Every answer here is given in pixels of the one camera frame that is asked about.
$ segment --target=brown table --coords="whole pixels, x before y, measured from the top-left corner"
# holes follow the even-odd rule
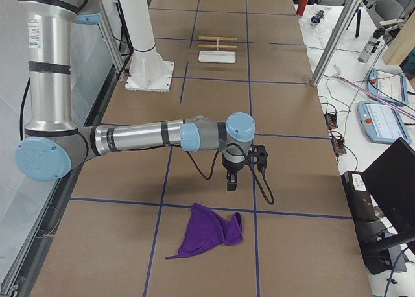
[[[371,296],[292,0],[153,0],[150,14],[158,52],[175,61],[171,90],[120,83],[103,123],[251,113],[276,203],[247,168],[227,192],[220,163],[206,182],[178,148],[94,159],[31,296]],[[199,35],[236,36],[237,63],[198,62]],[[212,157],[195,154],[204,171]],[[244,241],[167,261],[193,202],[239,211]]]

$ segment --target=blue and white device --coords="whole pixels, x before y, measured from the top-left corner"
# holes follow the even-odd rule
[[[407,78],[404,74],[373,69],[369,75],[368,90],[392,104],[408,105]]]
[[[357,106],[363,130],[374,143],[393,143],[402,137],[412,143],[396,110],[379,102],[361,101]]]

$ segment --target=red cylinder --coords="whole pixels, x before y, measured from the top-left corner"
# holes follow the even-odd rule
[[[297,15],[299,16],[304,15],[305,6],[307,5],[308,2],[309,0],[300,0],[300,2],[298,3]]]

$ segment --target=label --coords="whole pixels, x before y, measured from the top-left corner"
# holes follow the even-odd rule
[[[42,24],[40,19],[28,19],[27,28],[29,30],[29,49],[42,48]]]
[[[353,186],[356,191],[366,191],[366,186],[364,185],[363,179],[358,174],[353,174],[351,176],[353,178]]]

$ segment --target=monitor stand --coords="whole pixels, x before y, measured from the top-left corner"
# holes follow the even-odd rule
[[[385,229],[385,225],[380,221],[373,222],[364,222],[361,220],[355,220],[355,229],[357,234],[357,239],[361,245],[362,257],[364,264],[368,268],[371,274],[378,274],[386,270],[392,269],[392,266],[402,251],[400,245],[395,245],[385,250],[380,250],[374,253],[364,253],[363,246],[365,248],[368,243],[375,244],[379,241],[377,234],[382,235],[382,239],[394,236],[391,233],[388,233]],[[405,254],[403,254],[395,267],[395,271],[406,272],[407,268],[405,266]]]

